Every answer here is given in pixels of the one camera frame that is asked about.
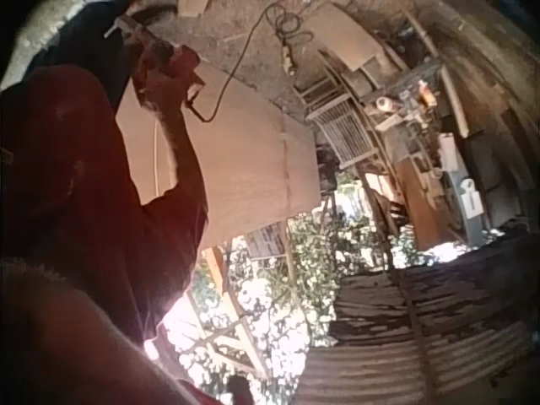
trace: red shirt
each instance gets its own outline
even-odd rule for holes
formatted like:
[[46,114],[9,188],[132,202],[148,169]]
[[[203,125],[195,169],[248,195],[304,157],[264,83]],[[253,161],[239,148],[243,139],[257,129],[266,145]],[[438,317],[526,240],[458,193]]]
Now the red shirt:
[[3,256],[60,273],[136,344],[152,338],[190,282],[206,200],[177,186],[141,205],[105,91],[79,67],[36,70],[1,94],[0,112],[14,155],[2,167]]

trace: electric cord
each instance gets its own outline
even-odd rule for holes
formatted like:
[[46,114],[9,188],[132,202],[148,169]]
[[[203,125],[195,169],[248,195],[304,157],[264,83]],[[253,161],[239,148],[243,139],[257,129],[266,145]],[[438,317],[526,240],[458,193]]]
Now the electric cord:
[[251,27],[251,30],[246,38],[246,43],[244,44],[244,47],[242,48],[242,51],[238,56],[238,60],[236,61],[233,69],[230,71],[229,76],[225,80],[225,83],[221,88],[221,91],[219,92],[218,100],[216,101],[216,106],[213,109],[212,115],[209,118],[205,118],[195,109],[192,102],[187,103],[187,107],[201,122],[212,122],[218,115],[221,101],[223,100],[223,97],[225,95],[225,90],[229,86],[230,81],[235,76],[236,71],[244,60],[247,47],[251,43],[251,38],[253,34],[264,19],[266,19],[266,21],[272,27],[274,34],[278,37],[282,46],[304,45],[312,41],[314,38],[313,33],[311,33],[310,31],[300,31],[300,28],[302,26],[302,18],[298,14],[287,11],[287,8],[279,2],[270,4],[262,11],[255,24]]

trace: man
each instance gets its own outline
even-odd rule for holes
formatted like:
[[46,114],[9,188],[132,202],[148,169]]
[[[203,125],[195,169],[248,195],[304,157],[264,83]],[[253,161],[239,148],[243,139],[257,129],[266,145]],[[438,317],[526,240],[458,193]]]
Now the man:
[[1,402],[216,403],[137,348],[187,288],[207,223],[185,78],[144,74],[178,178],[144,206],[102,84],[62,65],[0,94],[2,255],[24,258],[2,265]]

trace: cable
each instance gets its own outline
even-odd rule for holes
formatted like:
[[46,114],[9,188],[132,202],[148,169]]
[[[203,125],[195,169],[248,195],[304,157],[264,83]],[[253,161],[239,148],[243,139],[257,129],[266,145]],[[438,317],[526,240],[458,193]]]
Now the cable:
[[[238,70],[238,67],[244,60],[244,56],[246,55],[247,47],[251,43],[251,38],[253,34],[255,33],[255,30],[259,26],[259,24],[262,22],[263,19],[266,18],[266,21],[270,24],[270,26],[273,28],[274,34],[278,37],[279,41],[282,45],[300,45],[305,44],[309,41],[313,40],[313,33],[310,31],[300,31],[300,27],[302,26],[302,18],[296,14],[291,13],[287,11],[285,6],[282,4],[279,4],[279,2],[275,2],[270,4],[268,7],[266,7],[255,24],[251,27],[251,30],[247,36],[246,43],[244,44],[244,48],[242,49],[242,52],[240,53],[240,56],[238,57],[238,60],[236,61],[235,66],[230,71],[229,77],[227,80],[225,80],[225,83],[223,85],[223,88],[219,92],[218,100],[216,101],[216,106],[213,109],[213,113],[209,118],[204,118],[197,110],[195,110],[195,107],[193,107],[192,102],[187,104],[187,107],[192,111],[195,116],[204,123],[212,122],[215,117],[218,115],[219,107],[221,106],[221,101],[224,97],[225,90],[229,86],[230,81],[235,76],[236,71]],[[303,41],[301,40],[294,40],[291,43],[291,40],[294,38],[300,38],[305,37]]]

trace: corrugated metal roof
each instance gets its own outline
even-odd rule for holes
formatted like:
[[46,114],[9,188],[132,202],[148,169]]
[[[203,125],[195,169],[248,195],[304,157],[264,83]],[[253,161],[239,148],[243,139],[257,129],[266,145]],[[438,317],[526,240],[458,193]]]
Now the corrugated metal roof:
[[[538,238],[505,240],[454,262],[404,270],[437,394],[494,375],[532,349],[521,313],[537,292],[536,246]],[[509,271],[509,262],[519,271]],[[340,346],[310,350],[294,404],[423,399],[419,349],[389,277],[345,278],[334,307],[330,334]]]

